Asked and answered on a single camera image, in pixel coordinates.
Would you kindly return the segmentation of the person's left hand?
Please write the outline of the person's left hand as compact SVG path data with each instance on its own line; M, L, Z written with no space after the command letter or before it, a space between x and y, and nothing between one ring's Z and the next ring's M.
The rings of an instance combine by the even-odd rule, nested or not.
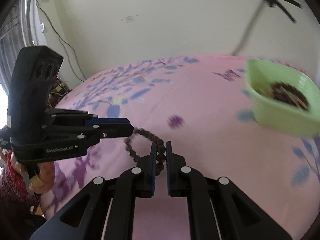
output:
M27 171L24 165L19 163L14 154L10 157L10 163L13 169L21 176ZM29 179L28 189L36 194L44 194L49 192L55 181L54 162L40 163L36 165L37 172L33 178Z

